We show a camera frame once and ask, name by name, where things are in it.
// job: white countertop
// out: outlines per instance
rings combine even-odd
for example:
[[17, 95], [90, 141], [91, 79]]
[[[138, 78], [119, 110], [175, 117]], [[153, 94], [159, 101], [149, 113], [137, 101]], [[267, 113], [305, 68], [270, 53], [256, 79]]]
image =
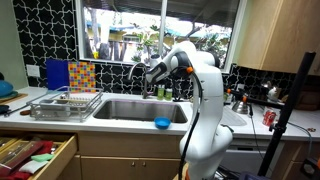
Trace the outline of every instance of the white countertop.
[[[30, 101], [47, 92], [45, 88], [27, 87], [18, 90], [20, 93], [27, 93], [28, 96], [20, 100], [9, 103], [10, 109], [14, 110], [24, 106], [27, 101]], [[140, 95], [127, 95], [127, 94], [113, 94], [104, 93], [102, 100], [107, 99], [132, 99], [142, 100]], [[192, 116], [192, 104], [189, 102], [179, 103], [184, 111], [188, 122], [185, 124], [172, 123], [167, 130], [159, 130], [155, 127], [153, 122], [140, 122], [140, 121], [125, 121], [125, 120], [99, 120], [94, 118], [92, 113], [84, 122], [79, 121], [49, 121], [49, 120], [35, 120], [30, 116], [21, 116], [18, 112], [11, 114], [9, 117], [0, 116], [0, 128], [16, 128], [16, 129], [30, 129], [30, 130], [54, 130], [54, 131], [100, 131], [100, 132], [127, 132], [127, 133], [147, 133], [147, 134], [171, 134], [171, 135], [184, 135], [190, 125]], [[224, 116], [221, 120], [222, 124], [225, 122], [236, 122], [239, 120], [241, 126], [230, 126], [234, 130], [235, 138], [254, 138], [253, 127], [251, 119], [248, 115], [241, 115], [234, 113], [230, 110], [231, 107], [224, 107]], [[269, 127], [262, 124], [263, 109], [259, 106], [253, 107], [254, 115], [253, 122], [258, 139], [270, 139], [273, 132], [269, 132]], [[303, 128], [315, 128], [316, 132], [310, 132], [313, 141], [320, 141], [320, 111], [297, 111], [294, 110], [291, 114], [289, 122], [299, 125]], [[282, 140], [308, 140], [305, 132], [287, 125], [287, 130], [283, 134]]]

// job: wire dish rack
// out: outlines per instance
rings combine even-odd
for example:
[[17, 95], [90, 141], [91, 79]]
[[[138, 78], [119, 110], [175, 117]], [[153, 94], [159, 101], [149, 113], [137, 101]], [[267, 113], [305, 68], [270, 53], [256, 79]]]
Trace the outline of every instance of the wire dish rack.
[[76, 120], [83, 122], [101, 103], [102, 89], [63, 86], [27, 104], [36, 120]]

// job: patterned tile backsplash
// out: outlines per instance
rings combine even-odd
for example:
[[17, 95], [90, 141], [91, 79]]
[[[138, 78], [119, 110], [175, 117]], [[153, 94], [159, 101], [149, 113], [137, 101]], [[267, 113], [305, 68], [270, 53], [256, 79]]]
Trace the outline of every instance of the patterned tile backsplash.
[[[40, 78], [28, 76], [30, 86], [47, 87], [46, 59], [53, 58], [77, 61], [78, 44], [75, 3], [73, 0], [13, 0], [24, 63], [40, 66]], [[96, 86], [106, 92], [141, 94], [143, 90], [142, 69], [137, 69], [133, 81], [127, 80], [129, 65], [96, 64]], [[235, 88], [245, 84], [251, 95], [264, 94], [261, 82], [271, 79], [287, 94], [295, 75], [267, 72], [232, 65], [230, 74], [223, 74], [225, 86]], [[164, 81], [167, 87], [173, 85], [171, 79]], [[185, 96], [192, 95], [192, 83], [178, 80], [179, 91]]]

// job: window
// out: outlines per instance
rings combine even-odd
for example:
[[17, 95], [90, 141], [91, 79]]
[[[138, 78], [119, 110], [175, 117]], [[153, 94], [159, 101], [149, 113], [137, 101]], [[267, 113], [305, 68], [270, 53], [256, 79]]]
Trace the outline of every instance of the window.
[[76, 1], [80, 58], [149, 64], [151, 55], [189, 40], [228, 69], [246, 0], [166, 1]]

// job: electrical outlet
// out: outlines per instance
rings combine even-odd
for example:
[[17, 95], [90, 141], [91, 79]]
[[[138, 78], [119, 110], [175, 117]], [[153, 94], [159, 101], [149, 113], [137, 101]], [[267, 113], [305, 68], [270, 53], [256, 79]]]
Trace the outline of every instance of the electrical outlet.
[[27, 64], [27, 74], [28, 76], [40, 77], [39, 66]]

